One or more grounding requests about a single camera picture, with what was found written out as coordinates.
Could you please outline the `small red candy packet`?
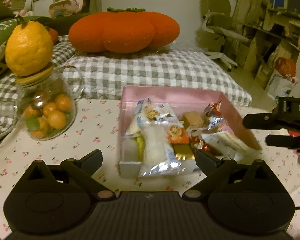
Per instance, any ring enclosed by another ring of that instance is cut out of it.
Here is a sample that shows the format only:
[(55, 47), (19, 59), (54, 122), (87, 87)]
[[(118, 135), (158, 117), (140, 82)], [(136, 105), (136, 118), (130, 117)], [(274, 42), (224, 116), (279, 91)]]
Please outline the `small red candy packet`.
[(202, 120), (204, 124), (210, 124), (212, 122), (219, 122), (222, 120), (222, 114), (220, 111), (221, 101), (217, 103), (210, 103), (206, 106), (202, 114)]

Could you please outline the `jam biscuit packet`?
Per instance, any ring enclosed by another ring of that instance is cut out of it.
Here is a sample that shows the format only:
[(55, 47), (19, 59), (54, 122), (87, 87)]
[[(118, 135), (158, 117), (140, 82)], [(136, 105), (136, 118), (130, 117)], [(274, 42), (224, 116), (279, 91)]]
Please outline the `jam biscuit packet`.
[(165, 131), (171, 144), (188, 144), (190, 142), (187, 131), (181, 122), (169, 122)]

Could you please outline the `gold foil snack bar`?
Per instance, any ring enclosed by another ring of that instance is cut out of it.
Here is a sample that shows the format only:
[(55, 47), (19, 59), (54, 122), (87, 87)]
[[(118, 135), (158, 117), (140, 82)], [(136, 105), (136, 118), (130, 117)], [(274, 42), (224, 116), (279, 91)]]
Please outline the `gold foil snack bar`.
[(189, 144), (173, 144), (174, 155), (179, 161), (195, 159), (192, 147)]

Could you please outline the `white blue bread packet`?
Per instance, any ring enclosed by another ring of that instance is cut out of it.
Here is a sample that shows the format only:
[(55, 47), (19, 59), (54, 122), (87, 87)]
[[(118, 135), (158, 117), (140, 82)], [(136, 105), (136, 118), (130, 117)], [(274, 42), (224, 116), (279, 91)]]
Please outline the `white blue bread packet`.
[(150, 98), (145, 98), (137, 102), (137, 105), (134, 109), (133, 120), (125, 132), (126, 136), (136, 137), (137, 133), (141, 132), (141, 127), (143, 123), (149, 120), (149, 118), (147, 117), (147, 107), (150, 103)]

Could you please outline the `grey checkered quilt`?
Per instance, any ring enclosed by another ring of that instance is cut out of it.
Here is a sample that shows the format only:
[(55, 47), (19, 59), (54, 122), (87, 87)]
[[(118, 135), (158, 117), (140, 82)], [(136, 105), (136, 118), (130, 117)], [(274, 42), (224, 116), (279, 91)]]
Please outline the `grey checkered quilt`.
[(86, 99), (119, 100), (125, 86), (165, 86), (223, 92), (238, 106), (249, 106), (251, 95), (199, 48), (172, 48), (119, 55), (77, 51), (67, 36), (59, 38), (51, 63), (76, 67), (84, 80)]

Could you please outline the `pink silver cardboard box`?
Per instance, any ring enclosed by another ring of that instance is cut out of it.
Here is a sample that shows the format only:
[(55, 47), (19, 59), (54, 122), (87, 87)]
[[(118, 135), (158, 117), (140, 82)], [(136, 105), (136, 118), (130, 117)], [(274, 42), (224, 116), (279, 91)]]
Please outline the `pink silver cardboard box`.
[(198, 149), (240, 164), (261, 152), (234, 105), (212, 90), (126, 86), (119, 121), (123, 178), (191, 174)]

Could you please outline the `white office chair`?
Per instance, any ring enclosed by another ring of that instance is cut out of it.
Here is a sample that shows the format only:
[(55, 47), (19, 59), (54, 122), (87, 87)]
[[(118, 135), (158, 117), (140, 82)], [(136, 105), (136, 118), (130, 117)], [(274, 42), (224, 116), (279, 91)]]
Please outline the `white office chair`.
[(223, 37), (231, 38), (243, 44), (249, 44), (250, 40), (235, 31), (234, 20), (230, 16), (231, 4), (229, 0), (201, 0), (202, 10), (201, 29), (206, 33), (218, 35), (215, 40)]

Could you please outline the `small silver snack packet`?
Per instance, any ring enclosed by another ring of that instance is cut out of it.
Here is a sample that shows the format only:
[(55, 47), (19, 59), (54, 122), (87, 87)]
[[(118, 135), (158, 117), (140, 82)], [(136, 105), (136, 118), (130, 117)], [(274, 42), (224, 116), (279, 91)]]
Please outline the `small silver snack packet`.
[(209, 121), (209, 123), (208, 123), (208, 128), (207, 129), (212, 130), (224, 121), (224, 117), (223, 116), (212, 115), (212, 116), (208, 117), (208, 121)]

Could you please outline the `clear white cake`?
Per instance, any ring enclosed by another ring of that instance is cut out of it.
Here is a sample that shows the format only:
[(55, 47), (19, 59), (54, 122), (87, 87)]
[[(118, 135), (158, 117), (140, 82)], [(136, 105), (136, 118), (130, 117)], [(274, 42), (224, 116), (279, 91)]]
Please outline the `clear white cake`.
[(147, 124), (141, 131), (145, 139), (145, 149), (139, 178), (190, 173), (190, 168), (175, 157), (163, 126)]

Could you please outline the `red tomato plush cushion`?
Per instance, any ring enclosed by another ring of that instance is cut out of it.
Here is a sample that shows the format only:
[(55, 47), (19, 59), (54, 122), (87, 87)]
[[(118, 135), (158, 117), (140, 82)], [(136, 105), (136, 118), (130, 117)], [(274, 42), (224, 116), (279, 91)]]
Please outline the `red tomato plush cushion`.
[(85, 16), (69, 30), (74, 48), (87, 53), (109, 51), (135, 53), (145, 48), (164, 47), (177, 39), (176, 20), (142, 8), (114, 9)]

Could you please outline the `yellow snack packet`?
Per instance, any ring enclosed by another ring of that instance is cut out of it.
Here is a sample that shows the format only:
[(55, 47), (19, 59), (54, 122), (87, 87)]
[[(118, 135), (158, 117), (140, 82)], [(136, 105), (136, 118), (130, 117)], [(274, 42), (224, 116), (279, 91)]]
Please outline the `yellow snack packet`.
[(143, 135), (136, 137), (135, 142), (138, 148), (138, 161), (143, 161), (143, 153), (145, 150), (145, 139)]

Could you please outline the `orange cracker packet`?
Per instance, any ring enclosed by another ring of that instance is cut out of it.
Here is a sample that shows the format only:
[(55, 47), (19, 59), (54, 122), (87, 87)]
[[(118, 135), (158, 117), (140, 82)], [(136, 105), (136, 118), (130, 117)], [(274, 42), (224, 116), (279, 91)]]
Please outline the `orange cracker packet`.
[(167, 118), (176, 118), (176, 114), (168, 103), (159, 105), (149, 105), (146, 110), (146, 116), (150, 121), (163, 122)]

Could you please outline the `red white shopping bag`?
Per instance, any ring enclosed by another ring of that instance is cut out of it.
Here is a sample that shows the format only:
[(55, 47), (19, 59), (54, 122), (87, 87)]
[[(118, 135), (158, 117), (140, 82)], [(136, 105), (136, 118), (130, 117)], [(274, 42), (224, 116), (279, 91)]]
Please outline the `red white shopping bag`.
[(288, 97), (297, 83), (296, 63), (291, 59), (279, 57), (275, 61), (266, 93), (271, 99), (277, 101), (280, 97)]

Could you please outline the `white cream wafer packet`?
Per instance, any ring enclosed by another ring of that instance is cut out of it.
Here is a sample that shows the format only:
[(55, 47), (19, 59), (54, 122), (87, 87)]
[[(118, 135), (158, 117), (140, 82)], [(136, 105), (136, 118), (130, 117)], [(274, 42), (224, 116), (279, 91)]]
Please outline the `white cream wafer packet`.
[(250, 148), (230, 132), (202, 133), (201, 137), (222, 156), (234, 159), (238, 163), (247, 161), (250, 157), (258, 154), (258, 150)]

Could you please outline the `red white snack packet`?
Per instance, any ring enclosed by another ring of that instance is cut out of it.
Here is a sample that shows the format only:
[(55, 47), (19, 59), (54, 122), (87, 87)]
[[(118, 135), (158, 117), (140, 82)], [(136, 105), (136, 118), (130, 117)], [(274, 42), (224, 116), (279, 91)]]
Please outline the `red white snack packet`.
[(211, 152), (211, 147), (199, 136), (194, 136), (190, 140), (190, 145), (193, 150), (205, 150)]

